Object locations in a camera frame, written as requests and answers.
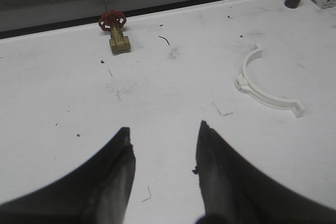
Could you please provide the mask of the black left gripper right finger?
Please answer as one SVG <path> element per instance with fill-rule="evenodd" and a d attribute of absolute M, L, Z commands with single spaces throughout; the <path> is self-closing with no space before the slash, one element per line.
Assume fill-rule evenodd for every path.
<path fill-rule="evenodd" d="M 205 215 L 197 223 L 335 223 L 335 210 L 273 180 L 202 121 L 196 166 Z"/>

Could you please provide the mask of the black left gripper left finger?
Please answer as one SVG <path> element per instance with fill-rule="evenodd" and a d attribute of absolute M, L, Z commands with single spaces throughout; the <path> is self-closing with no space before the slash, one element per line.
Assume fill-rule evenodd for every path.
<path fill-rule="evenodd" d="M 71 173 L 1 204 L 1 223 L 123 223 L 134 176 L 130 129 L 122 127 Z"/>

